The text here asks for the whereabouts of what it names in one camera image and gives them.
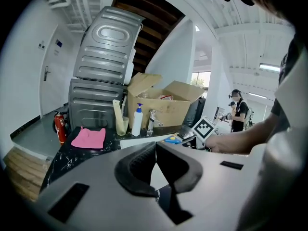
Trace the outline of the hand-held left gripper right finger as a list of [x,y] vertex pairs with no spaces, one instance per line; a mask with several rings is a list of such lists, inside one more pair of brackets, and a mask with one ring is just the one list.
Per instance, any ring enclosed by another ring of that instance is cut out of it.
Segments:
[[236,231],[244,204],[261,166],[261,145],[248,157],[188,149],[165,142],[156,144],[157,162],[175,191],[177,218],[165,217],[162,231]]

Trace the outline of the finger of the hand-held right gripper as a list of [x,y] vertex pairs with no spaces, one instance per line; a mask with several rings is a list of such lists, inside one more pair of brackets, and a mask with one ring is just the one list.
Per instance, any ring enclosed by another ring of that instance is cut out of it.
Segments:
[[195,138],[195,134],[190,127],[182,126],[179,131],[179,137],[181,138],[182,141],[185,141],[191,138]]

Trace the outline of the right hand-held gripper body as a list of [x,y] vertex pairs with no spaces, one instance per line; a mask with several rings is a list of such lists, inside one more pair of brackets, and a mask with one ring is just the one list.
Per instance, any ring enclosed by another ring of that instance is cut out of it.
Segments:
[[192,127],[196,136],[196,149],[204,149],[206,139],[215,131],[216,124],[207,116],[203,116]]

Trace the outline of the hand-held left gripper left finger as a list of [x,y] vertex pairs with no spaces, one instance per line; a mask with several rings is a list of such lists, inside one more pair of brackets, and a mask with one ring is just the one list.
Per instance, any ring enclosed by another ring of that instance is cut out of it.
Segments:
[[38,197],[38,214],[60,231],[167,231],[175,224],[150,185],[155,142],[90,158]]

